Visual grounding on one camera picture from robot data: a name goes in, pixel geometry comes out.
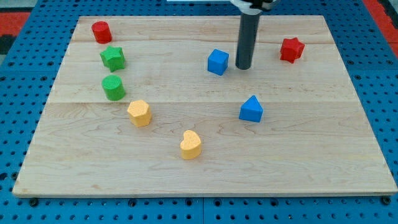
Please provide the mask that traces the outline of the robot arm end white black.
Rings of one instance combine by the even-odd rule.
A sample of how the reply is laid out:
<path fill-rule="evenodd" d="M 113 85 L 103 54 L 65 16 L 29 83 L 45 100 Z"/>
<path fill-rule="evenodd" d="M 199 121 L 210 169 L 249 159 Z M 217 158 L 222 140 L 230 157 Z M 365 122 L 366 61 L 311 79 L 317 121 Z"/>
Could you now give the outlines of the robot arm end white black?
<path fill-rule="evenodd" d="M 243 14 L 258 15 L 264 11 L 270 11 L 280 0 L 230 0 Z"/>

